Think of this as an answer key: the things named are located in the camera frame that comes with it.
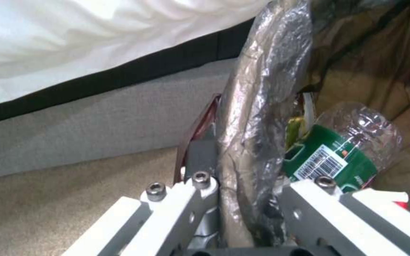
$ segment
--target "mattress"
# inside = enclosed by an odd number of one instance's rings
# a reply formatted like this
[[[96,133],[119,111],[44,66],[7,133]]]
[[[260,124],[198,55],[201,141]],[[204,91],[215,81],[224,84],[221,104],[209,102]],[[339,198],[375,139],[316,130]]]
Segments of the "mattress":
[[[0,103],[230,28],[267,2],[0,0]]]

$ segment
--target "hex socket screw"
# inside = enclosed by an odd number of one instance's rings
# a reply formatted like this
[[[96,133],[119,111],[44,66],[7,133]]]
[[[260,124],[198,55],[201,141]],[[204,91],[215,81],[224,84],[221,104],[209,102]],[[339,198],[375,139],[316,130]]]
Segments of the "hex socket screw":
[[[167,191],[165,185],[162,182],[153,182],[145,189],[148,200],[152,202],[159,202],[165,198]]]
[[[198,190],[208,188],[210,186],[210,174],[204,171],[198,171],[192,175],[192,185]]]
[[[322,188],[328,194],[333,194],[336,188],[336,182],[333,178],[328,176],[319,176],[314,179],[314,183]]]

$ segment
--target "beige carpet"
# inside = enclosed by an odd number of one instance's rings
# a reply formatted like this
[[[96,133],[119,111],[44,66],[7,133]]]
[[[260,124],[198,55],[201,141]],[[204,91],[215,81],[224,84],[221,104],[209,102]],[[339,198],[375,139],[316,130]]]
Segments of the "beige carpet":
[[[0,178],[0,255],[60,255],[120,196],[171,185],[176,149]]]

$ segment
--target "clear plastic bottle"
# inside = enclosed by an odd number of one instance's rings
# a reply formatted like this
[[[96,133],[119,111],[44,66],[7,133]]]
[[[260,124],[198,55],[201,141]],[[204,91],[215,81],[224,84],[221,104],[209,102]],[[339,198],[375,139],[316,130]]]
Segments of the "clear plastic bottle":
[[[394,124],[359,102],[341,102],[322,113],[316,124],[335,131],[368,157],[378,172],[392,164],[402,138]]]

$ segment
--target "barcode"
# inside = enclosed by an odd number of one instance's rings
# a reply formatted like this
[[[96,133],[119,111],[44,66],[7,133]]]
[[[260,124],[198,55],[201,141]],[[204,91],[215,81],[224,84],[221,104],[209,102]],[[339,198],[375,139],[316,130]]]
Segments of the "barcode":
[[[334,178],[340,173],[347,162],[325,145],[321,145],[293,174],[299,180],[319,176]]]

